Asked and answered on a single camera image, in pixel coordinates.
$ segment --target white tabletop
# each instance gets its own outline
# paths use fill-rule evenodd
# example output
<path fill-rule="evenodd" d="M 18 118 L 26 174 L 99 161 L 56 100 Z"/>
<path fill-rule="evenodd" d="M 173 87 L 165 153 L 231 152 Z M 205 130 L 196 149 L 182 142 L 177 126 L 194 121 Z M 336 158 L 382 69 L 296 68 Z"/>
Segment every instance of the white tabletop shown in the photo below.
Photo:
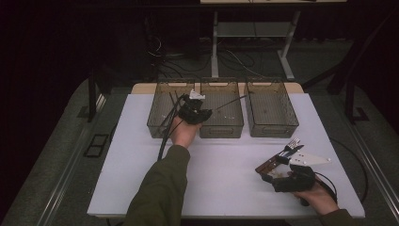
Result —
<path fill-rule="evenodd" d="M 364 218 L 364 209 L 343 166 L 329 142 L 308 94 L 292 93 L 299 126 L 293 137 L 305 145 L 303 152 L 331 158 L 331 163 L 313 166 L 338 189 L 338 204 L 354 218 Z M 96 185 L 88 214 L 100 218 L 124 217 L 144 175 L 156 161 L 161 139 L 147 127 L 153 94 L 127 97 L 120 122 Z M 282 150 L 290 138 L 251 137 L 245 125 L 241 138 L 200 138 L 190 146 L 183 218 L 308 218 L 316 213 L 300 205 L 291 193 L 276 193 L 262 181 L 255 168 Z M 288 171 L 287 166 L 278 167 Z"/>

